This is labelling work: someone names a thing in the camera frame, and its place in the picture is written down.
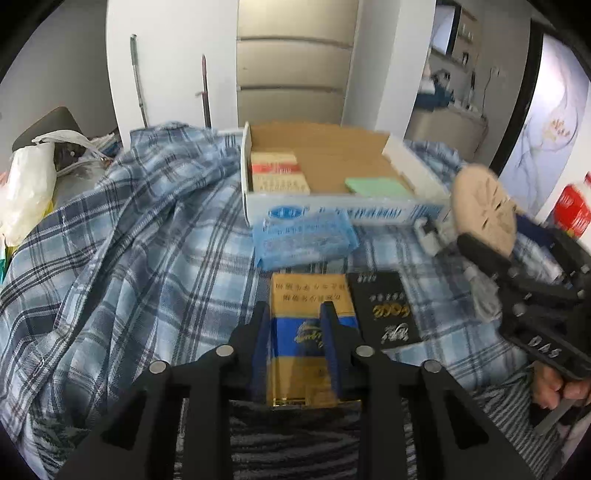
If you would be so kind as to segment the person's right hand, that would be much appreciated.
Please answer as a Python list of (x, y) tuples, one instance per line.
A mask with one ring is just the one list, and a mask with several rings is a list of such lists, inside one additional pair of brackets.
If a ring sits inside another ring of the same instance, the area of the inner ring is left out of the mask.
[(590, 403), (590, 379), (566, 382), (556, 370), (538, 361), (533, 368), (532, 398), (541, 408), (554, 410), (564, 399), (579, 405)]

